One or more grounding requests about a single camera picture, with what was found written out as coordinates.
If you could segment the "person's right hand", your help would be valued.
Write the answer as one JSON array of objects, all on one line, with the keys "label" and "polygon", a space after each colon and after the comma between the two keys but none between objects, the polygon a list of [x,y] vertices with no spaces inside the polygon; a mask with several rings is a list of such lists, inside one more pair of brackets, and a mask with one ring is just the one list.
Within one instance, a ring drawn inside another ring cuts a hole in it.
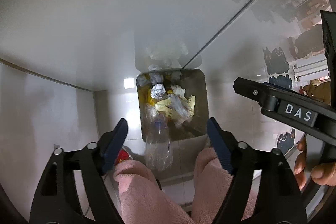
[{"label": "person's right hand", "polygon": [[[301,152],[295,160],[294,176],[300,190],[306,185],[304,169],[306,167],[306,137],[303,137],[297,144],[297,149]],[[336,184],[335,163],[323,163],[315,166],[311,170],[311,179],[318,185],[335,186]]]}]

